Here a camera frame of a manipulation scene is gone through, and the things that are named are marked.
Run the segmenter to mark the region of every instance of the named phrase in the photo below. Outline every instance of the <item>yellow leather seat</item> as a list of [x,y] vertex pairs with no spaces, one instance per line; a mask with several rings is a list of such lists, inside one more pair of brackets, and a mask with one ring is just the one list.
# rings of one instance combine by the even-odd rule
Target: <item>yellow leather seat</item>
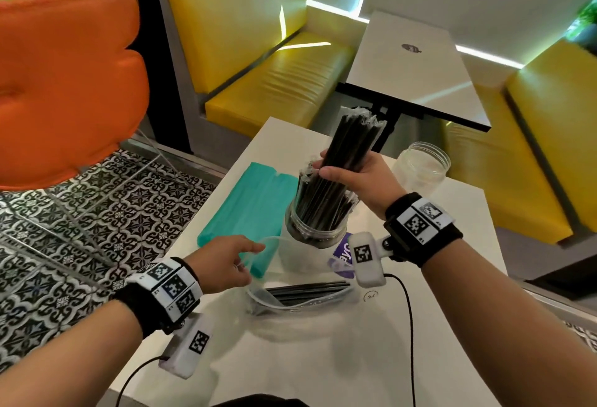
[[[306,23],[306,0],[169,0],[195,92],[212,93]],[[318,44],[289,48],[292,45]],[[253,137],[274,116],[308,127],[352,60],[352,49],[312,33],[205,103],[208,121]]]
[[[321,44],[301,47],[303,44]],[[352,49],[303,32],[205,103],[208,121],[253,137],[275,118],[309,127],[353,56]]]
[[555,244],[572,230],[522,131],[497,90],[475,86],[491,122],[488,133],[445,127],[449,177],[485,191],[496,226]]
[[580,221],[597,231],[597,57],[561,40],[506,86]]

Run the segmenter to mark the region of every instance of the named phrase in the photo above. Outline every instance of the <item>purple sticker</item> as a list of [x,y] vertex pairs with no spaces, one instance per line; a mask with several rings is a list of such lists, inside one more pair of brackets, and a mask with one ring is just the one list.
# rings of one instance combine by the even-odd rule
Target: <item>purple sticker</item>
[[[343,260],[347,264],[352,265],[352,256],[350,255],[350,247],[348,245],[348,237],[352,236],[350,232],[347,232],[340,244],[334,250],[334,256],[340,260]],[[336,272],[343,278],[354,278],[354,272]]]

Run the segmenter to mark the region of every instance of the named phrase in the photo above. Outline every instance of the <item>white table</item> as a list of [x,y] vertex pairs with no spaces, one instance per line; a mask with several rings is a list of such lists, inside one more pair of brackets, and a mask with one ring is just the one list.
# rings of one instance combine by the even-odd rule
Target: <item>white table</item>
[[450,33],[385,12],[373,12],[346,84],[337,90],[388,107],[383,136],[391,133],[400,113],[491,128]]
[[[197,235],[216,213],[250,162],[296,175],[329,139],[269,118],[205,205],[182,232],[168,256],[197,249]],[[386,157],[389,164],[393,159]],[[466,240],[506,272],[482,190],[446,179],[433,195],[456,219]],[[382,237],[381,220],[360,204],[349,231]],[[406,284],[414,314],[415,389],[420,407],[498,406],[469,362],[425,283],[412,264],[384,261],[384,269]],[[150,407],[214,405],[241,396],[268,393],[298,397],[310,407],[410,406],[410,329],[404,294],[389,280],[377,297],[350,313],[293,319],[274,328],[238,315],[238,290],[206,295],[198,310],[217,319],[217,332],[196,373],[184,381],[157,367],[141,370],[125,394]],[[169,341],[161,332],[148,337],[112,383],[120,391],[144,361],[159,356]]]

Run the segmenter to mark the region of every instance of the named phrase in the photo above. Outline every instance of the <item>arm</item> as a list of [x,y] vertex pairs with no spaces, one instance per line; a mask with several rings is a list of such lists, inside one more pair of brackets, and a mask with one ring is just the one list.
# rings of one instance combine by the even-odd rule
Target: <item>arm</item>
[[[204,293],[246,286],[251,276],[239,253],[263,245],[242,236],[218,237],[185,261]],[[117,300],[108,302],[41,349],[0,375],[2,407],[96,405],[137,350],[143,333],[135,315]]]
[[[347,185],[381,219],[406,193],[372,152],[360,173],[323,167],[320,175]],[[503,406],[597,405],[597,358],[466,242],[452,242],[422,271],[454,334]]]

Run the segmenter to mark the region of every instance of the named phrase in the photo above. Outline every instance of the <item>teal napkin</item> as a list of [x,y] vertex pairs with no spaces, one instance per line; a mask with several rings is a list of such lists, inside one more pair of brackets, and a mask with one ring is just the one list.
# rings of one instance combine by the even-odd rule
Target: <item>teal napkin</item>
[[[298,182],[297,177],[279,174],[271,166],[251,163],[197,237],[199,247],[218,236],[242,234],[254,241],[280,236],[284,213],[296,194]],[[251,265],[253,276],[260,278],[265,274],[274,253],[260,253]]]

